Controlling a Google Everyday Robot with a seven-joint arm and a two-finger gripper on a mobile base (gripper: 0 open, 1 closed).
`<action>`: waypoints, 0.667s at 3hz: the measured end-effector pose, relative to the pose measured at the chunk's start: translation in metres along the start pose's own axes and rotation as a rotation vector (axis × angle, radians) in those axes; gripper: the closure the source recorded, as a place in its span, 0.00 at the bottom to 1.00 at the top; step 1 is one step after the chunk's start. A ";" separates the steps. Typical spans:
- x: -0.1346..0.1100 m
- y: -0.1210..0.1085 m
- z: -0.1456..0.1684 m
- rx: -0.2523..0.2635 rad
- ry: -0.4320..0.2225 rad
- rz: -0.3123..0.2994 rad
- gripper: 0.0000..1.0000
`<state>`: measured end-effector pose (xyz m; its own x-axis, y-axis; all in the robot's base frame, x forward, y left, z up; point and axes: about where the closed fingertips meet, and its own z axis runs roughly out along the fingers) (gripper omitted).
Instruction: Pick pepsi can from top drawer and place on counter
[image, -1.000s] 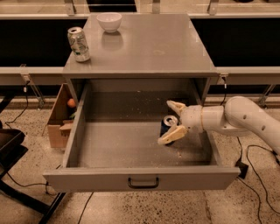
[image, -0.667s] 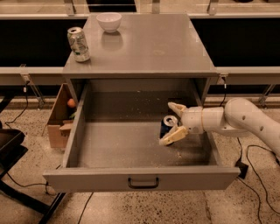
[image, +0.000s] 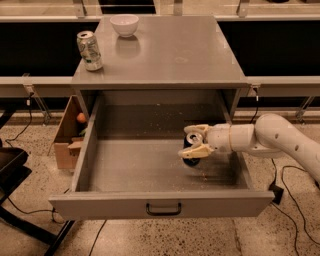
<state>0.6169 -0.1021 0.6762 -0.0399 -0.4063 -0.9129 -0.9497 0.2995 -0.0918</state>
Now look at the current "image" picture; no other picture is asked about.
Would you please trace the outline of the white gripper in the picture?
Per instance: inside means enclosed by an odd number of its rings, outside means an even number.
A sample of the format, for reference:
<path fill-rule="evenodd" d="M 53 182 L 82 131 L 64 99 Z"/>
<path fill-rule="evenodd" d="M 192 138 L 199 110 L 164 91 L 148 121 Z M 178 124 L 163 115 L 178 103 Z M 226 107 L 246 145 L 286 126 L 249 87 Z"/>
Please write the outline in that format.
<path fill-rule="evenodd" d="M 210 126 L 208 124 L 190 125 L 184 128 L 186 134 L 199 133 L 202 137 L 206 136 L 207 144 L 201 144 L 195 147 L 188 147 L 178 152 L 178 155 L 184 159 L 205 158 L 213 150 L 217 152 L 230 152 L 229 124 L 217 124 Z"/>

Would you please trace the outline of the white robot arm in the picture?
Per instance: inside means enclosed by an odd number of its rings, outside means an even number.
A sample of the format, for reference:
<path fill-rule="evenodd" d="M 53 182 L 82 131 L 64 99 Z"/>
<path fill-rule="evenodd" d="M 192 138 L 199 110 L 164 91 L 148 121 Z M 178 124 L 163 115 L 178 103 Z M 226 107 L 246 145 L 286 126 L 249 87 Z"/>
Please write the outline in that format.
<path fill-rule="evenodd" d="M 264 114 L 255 124 L 191 125 L 184 132 L 190 146 L 178 152 L 183 159 L 205 158 L 213 152 L 246 152 L 270 158 L 286 153 L 320 182 L 320 144 L 280 115 Z"/>

